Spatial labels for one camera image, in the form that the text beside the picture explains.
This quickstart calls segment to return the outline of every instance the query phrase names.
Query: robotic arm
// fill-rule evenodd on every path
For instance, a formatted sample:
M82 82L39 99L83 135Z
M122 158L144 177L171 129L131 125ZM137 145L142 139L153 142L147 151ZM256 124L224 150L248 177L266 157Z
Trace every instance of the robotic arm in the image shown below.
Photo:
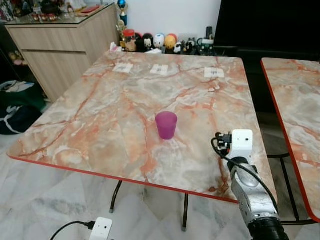
M214 151L227 160L231 190L253 240L289 240L278 215L278 206L257 168L251 165L253 132L234 130L232 134L217 132L211 140Z

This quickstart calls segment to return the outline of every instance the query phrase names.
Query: red table edge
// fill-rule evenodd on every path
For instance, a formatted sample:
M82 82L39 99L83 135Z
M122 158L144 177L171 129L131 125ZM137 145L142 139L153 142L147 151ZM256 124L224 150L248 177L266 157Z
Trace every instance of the red table edge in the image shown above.
M284 139L285 139L286 145L287 145L289 153L290 153L292 165L294 167L295 175L296 175L296 178L297 178L299 186L300 186L300 190L301 190L301 193L302 193L302 198L303 198L303 201L304 201L304 204L305 204L306 211L307 211L307 213L309 214L309 216L310 216L310 218L312 220L320 223L320 218L318 218L312 212L312 209L311 209L311 206L310 206L310 203L309 203L309 200L308 200L308 196L307 196L307 193L306 193L306 189L305 189L305 186L304 186L304 183L302 181L302 178L301 178L301 175L300 175L300 171L299 171L299 168L298 168L298 165L297 165L297 161L295 159L294 152L293 152L293 150L291 148L291 145L290 145L290 141L289 141L289 137L288 137L285 125L284 125L284 121L283 121L283 119L281 117L281 114L280 114L280 110L279 110L279 107L278 107L278 104L277 104L277 101L276 101L276 96L274 95L274 92L273 92L272 87L271 87L271 83L270 83L268 75L267 75L267 71L266 71L266 68L265 68L265 65L264 65L264 62L263 62L263 58L261 59L260 62L261 62L261 65L262 65L262 70L263 70L264 76L266 78L266 82L268 84L268 87L269 87L269 90L270 90L270 93L271 93L271 97L272 97L273 104L275 106L276 114L277 114L277 116L278 116L278 118L280 120L280 125L281 125L281 128L282 128L282 132L284 134Z
M10 156L8 153L7 153L7 156L11 159L14 159L14 160L19 160L19 161L23 161L23 162L27 162L27 163L31 163L31 164L38 164L38 165L47 166L47 167L51 167L51 168L55 168L55 169L62 169L62 170L78 172L78 173L82 173L82 174L89 174L89 175L94 175L94 176L108 178L108 179L115 179L115 180L134 183L134 184L146 185L146 186L156 187L156 188L160 188L160 189L175 191L175 192L179 192L179 193L183 193L183 194L190 194L190 195L196 195L196 196L200 196L200 197L204 197L204 198L220 200L220 201L229 202L229 203L233 203L233 204L238 203L238 201L232 200L232 199L229 199L226 197L207 195L207 194L204 194L201 192L182 190L182 189L178 189L175 187L163 186L163 185L158 185L158 184L144 182L144 181L138 181L138 180L132 180L132 179L126 179L126 178L122 178L122 177L118 177L118 176L111 176L111 175L96 173L96 172L92 172L92 171L74 169L74 168L66 167L66 166L58 166L58 165L53 165L53 164L44 163L44 162L36 162L36 161L28 160L28 159L23 159L20 157Z

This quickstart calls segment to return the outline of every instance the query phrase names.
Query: wooden cabinet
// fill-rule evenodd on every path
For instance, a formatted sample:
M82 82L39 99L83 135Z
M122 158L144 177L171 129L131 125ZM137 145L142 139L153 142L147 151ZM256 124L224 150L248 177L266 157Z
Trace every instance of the wooden cabinet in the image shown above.
M76 24L6 25L48 98L55 102L104 53L119 43L115 4Z

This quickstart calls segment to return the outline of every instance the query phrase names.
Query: white wall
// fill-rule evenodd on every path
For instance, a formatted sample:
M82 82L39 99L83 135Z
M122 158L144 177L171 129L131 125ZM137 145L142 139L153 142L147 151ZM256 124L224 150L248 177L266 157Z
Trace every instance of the white wall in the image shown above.
M97 0L85 0L97 3ZM126 0L128 28L141 34L175 33L206 35L216 31L221 0Z

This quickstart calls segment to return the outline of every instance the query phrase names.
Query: marble floor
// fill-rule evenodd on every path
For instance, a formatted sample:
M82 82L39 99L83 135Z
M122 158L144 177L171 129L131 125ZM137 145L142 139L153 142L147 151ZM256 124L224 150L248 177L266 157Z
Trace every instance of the marble floor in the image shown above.
M259 115L267 152L287 147L274 116ZM71 221L113 220L113 240L249 240L238 206L189 196L187 232L181 231L184 195L174 191L124 182L114 213L109 213L117 181L17 160L6 155L18 135L0 135L0 239L45 240ZM270 159L280 216L293 220L290 200L278 159ZM285 159L300 218L308 217L290 158ZM320 224L286 226L290 240L320 238ZM91 231L70 226L57 240L88 240Z

